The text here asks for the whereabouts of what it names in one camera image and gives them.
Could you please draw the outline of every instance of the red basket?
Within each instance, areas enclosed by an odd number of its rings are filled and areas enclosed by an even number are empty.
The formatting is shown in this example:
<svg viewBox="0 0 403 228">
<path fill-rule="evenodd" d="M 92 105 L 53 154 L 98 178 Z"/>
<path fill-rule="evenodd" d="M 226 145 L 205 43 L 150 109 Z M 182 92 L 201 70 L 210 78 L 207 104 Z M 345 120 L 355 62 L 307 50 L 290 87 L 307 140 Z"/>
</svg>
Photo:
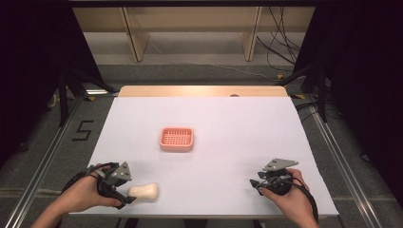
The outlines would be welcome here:
<svg viewBox="0 0 403 228">
<path fill-rule="evenodd" d="M 166 127 L 161 132 L 160 148 L 163 151 L 188 152 L 193 149 L 193 129 Z"/>
</svg>

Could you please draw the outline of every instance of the white table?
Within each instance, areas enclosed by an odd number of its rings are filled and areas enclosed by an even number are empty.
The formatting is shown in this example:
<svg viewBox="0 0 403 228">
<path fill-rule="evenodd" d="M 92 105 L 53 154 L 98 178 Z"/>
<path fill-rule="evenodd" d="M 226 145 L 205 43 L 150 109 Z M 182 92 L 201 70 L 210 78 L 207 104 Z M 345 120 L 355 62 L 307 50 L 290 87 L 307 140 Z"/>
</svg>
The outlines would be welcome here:
<svg viewBox="0 0 403 228">
<path fill-rule="evenodd" d="M 187 126 L 195 144 L 187 153 L 164 152 L 161 129 Z M 121 210 L 95 207 L 81 215 L 136 218 L 268 219 L 281 216 L 249 180 L 273 158 L 299 161 L 320 216 L 338 212 L 320 176 L 289 97 L 118 97 L 90 164 L 128 162 L 132 185 L 156 182 L 160 195 Z"/>
</svg>

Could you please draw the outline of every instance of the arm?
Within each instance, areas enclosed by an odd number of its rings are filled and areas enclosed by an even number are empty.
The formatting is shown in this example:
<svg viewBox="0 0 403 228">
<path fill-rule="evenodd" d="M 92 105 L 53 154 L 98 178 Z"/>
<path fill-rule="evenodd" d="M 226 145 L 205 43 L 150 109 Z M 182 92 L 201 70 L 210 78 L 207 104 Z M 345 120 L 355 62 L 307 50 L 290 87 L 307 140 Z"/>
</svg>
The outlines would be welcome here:
<svg viewBox="0 0 403 228">
<path fill-rule="evenodd" d="M 120 206 L 121 202 L 113 198 L 104 198 L 98 194 L 97 180 L 87 176 L 79 179 L 60 197 L 51 203 L 31 228 L 55 227 L 64 215 L 81 212 L 93 206 Z"/>
<path fill-rule="evenodd" d="M 297 169 L 288 169 L 288 171 L 293 175 L 294 178 L 299 179 L 303 182 L 306 189 L 309 191 L 308 185 L 302 178 L 301 172 Z M 294 222 L 298 227 L 319 227 L 312 214 L 311 203 L 308 201 L 306 196 L 296 187 L 292 187 L 290 192 L 284 196 L 279 196 L 272 191 L 262 188 L 260 192 L 268 199 L 272 200 L 281 212 L 289 220 Z"/>
</svg>

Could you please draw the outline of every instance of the printed number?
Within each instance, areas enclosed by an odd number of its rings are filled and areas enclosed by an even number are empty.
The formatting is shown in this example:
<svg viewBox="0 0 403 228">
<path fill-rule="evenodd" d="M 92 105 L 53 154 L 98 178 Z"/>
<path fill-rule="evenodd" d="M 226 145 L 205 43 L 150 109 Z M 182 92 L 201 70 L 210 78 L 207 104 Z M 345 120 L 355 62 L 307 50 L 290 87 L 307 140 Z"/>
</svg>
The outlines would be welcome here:
<svg viewBox="0 0 403 228">
<path fill-rule="evenodd" d="M 78 139 L 78 138 L 73 139 L 74 141 L 87 141 L 88 140 L 89 134 L 91 134 L 92 130 L 83 130 L 82 129 L 83 124 L 86 124 L 86 123 L 94 123 L 94 121 L 81 121 L 80 126 L 77 129 L 77 133 L 86 133 L 86 137 L 81 138 L 81 139 Z"/>
</svg>

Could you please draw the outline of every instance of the floor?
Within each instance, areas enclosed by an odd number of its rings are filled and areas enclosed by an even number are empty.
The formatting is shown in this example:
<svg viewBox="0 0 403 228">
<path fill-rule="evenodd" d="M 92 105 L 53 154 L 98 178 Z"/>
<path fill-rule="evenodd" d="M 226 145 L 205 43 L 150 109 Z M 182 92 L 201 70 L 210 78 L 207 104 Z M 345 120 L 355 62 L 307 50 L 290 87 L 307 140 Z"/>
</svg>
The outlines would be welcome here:
<svg viewBox="0 0 403 228">
<path fill-rule="evenodd" d="M 303 40 L 303 33 L 290 33 L 288 37 L 297 45 Z M 273 85 L 280 77 L 291 74 L 293 65 L 273 52 L 267 55 L 267 48 L 257 42 L 252 62 L 244 61 L 243 49 L 237 33 L 152 33 L 145 56 L 140 63 L 134 63 L 123 33 L 86 33 L 86 38 L 99 65 L 105 81 L 111 86 L 124 85 Z M 270 44 L 271 35 L 259 34 L 260 40 Z M 288 49 L 274 42 L 272 49 L 291 59 Z M 299 86 L 303 78 L 289 84 L 289 94 L 297 95 L 295 105 L 305 104 L 316 97 L 316 93 L 301 94 Z M 41 211 L 63 188 L 67 180 L 87 166 L 91 152 L 102 131 L 113 95 L 94 96 L 95 99 L 77 101 L 71 97 L 72 113 L 68 128 L 62 132 L 58 127 L 59 113 L 56 106 L 46 113 L 26 142 L 28 151 L 17 151 L 0 170 L 0 226 L 7 224 L 13 209 L 34 184 L 37 167 L 49 150 L 56 151 L 48 158 L 50 165 L 33 197 L 21 227 L 29 227 Z M 398 205 L 386 184 L 371 166 L 370 161 L 360 158 L 361 151 L 354 134 L 349 130 L 342 116 L 332 105 L 331 97 L 326 105 L 328 123 L 323 123 L 313 105 L 303 107 L 298 113 L 306 131 L 317 168 L 327 184 L 333 201 L 340 213 L 337 218 L 323 218 L 322 227 L 401 227 L 403 210 Z M 79 125 L 91 120 L 91 135 L 87 141 L 74 141 L 82 137 L 77 132 Z M 334 151 L 330 144 L 336 144 Z M 340 166 L 337 155 L 345 159 Z M 346 181 L 353 180 L 364 199 L 358 198 Z M 361 202 L 367 200 L 371 206 L 369 215 Z M 83 218 L 67 216 L 62 227 L 124 227 L 126 218 Z M 236 222 L 241 227 L 244 221 Z M 266 227 L 293 227 L 285 218 L 261 220 Z M 228 227 L 222 220 L 211 220 L 208 227 Z M 141 219 L 139 227 L 182 227 L 180 219 Z"/>
</svg>

